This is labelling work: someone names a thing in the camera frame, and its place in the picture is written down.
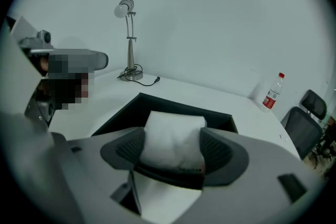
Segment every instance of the white wall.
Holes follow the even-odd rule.
[[[259,100],[283,72],[280,120],[308,89],[324,97],[336,78],[326,0],[135,0],[135,10],[135,60],[145,72]]]
[[[109,65],[97,74],[125,65],[120,47],[127,47],[126,24],[114,16],[121,0],[15,0],[10,11],[23,15],[36,29],[51,32],[56,48],[88,48],[103,51]]]

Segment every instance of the white table surface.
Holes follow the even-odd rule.
[[[299,157],[286,130],[275,115],[264,112],[259,105],[244,97],[171,79],[161,80],[151,87],[117,79],[121,70],[95,78],[89,99],[56,111],[49,130],[67,140],[90,137],[140,92],[202,109],[230,114],[240,135],[272,142]],[[156,76],[144,74],[141,82],[151,84]]]
[[[300,158],[287,132],[274,114],[262,111],[254,101],[221,91],[161,78],[151,87],[117,79],[121,70],[95,78],[94,90],[86,103],[56,111],[49,127],[67,140],[90,137],[140,92],[156,97],[222,112],[233,116],[240,135],[282,146]],[[141,82],[151,84],[156,76],[144,74]],[[201,190],[179,188],[134,172],[135,186],[142,209],[141,217],[152,223],[170,224],[200,197]]]

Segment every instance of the plastic bottle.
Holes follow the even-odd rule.
[[[262,103],[267,108],[267,110],[271,109],[277,101],[282,90],[284,77],[285,75],[283,73],[279,73],[279,77],[273,82],[271,88],[269,89],[268,94]]]

